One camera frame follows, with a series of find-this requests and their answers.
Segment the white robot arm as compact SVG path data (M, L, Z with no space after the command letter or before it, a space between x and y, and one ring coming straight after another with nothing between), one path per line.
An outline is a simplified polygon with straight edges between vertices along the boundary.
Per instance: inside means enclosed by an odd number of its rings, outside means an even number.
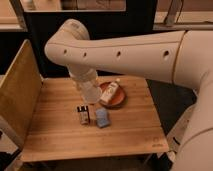
M92 40L81 22L68 19L45 44L45 54L75 77L94 68L196 90L171 171L213 171L213 30Z

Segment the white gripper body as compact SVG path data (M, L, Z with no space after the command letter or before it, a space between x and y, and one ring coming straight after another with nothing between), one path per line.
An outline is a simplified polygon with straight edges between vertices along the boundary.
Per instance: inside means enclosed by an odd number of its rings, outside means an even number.
M98 74L95 69L81 65L69 65L68 72L79 91L99 88Z

